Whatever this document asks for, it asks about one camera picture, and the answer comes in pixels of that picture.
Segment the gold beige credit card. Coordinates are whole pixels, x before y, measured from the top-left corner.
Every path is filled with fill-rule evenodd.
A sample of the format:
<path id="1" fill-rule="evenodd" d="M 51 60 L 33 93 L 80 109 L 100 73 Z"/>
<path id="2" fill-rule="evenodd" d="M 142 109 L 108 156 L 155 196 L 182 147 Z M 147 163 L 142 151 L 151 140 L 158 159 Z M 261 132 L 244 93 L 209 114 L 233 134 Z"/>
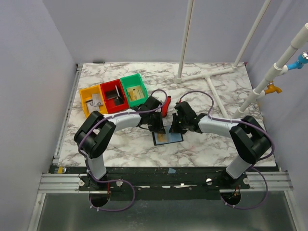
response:
<path id="1" fill-rule="evenodd" d="M 168 141 L 168 135 L 167 134 L 157 134 L 157 141 L 158 142 L 167 142 Z"/>

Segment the black leather card holder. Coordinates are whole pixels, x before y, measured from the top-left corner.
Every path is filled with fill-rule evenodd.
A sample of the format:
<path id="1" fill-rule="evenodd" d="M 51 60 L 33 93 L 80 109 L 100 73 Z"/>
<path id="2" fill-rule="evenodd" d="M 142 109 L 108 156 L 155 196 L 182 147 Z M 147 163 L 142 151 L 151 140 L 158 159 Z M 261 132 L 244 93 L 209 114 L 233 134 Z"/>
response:
<path id="1" fill-rule="evenodd" d="M 183 141 L 183 136 L 180 133 L 166 133 L 168 135 L 168 141 L 167 142 L 158 142 L 157 141 L 157 134 L 156 132 L 152 133 L 153 142 L 154 145 L 164 145 L 164 144 L 170 144 L 170 143 L 177 143 Z"/>

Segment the white vip card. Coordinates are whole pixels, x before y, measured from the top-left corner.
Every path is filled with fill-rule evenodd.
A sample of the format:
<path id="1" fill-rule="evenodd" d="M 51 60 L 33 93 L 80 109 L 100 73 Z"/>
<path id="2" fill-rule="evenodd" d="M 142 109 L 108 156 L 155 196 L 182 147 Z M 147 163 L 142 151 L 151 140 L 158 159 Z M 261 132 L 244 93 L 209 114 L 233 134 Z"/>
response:
<path id="1" fill-rule="evenodd" d="M 92 94 L 92 101 L 94 105 L 96 106 L 102 106 L 103 105 L 103 100 L 101 98 L 101 95 L 99 93 Z"/>

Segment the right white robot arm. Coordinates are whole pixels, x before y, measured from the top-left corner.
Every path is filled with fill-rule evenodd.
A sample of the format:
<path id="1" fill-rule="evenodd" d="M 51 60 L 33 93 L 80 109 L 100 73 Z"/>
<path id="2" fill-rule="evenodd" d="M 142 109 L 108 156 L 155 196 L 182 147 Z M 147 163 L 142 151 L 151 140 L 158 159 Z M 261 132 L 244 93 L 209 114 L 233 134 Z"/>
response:
<path id="1" fill-rule="evenodd" d="M 256 164 L 266 151 L 273 148 L 271 138 L 252 116 L 247 115 L 241 120 L 230 121 L 213 118 L 205 113 L 197 115 L 185 101 L 176 103 L 175 110 L 170 133 L 184 134 L 189 130 L 232 139 L 238 155 L 226 167 L 221 177 L 222 185 L 228 189 L 237 185 L 239 177 Z"/>

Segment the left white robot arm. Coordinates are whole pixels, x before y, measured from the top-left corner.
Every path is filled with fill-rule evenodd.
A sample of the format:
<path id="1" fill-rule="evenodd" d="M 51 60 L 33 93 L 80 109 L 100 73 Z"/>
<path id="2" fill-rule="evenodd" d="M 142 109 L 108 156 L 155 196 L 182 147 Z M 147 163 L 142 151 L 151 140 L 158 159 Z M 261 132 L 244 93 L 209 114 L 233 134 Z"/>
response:
<path id="1" fill-rule="evenodd" d="M 102 190 L 107 183 L 103 153 L 113 134 L 117 131 L 147 125 L 150 132 L 165 133 L 162 115 L 159 109 L 163 104 L 153 96 L 139 107 L 117 114 L 104 116 L 98 111 L 92 112 L 74 136 L 78 151 L 85 157 L 86 167 L 92 175 L 90 184 L 96 190 Z"/>

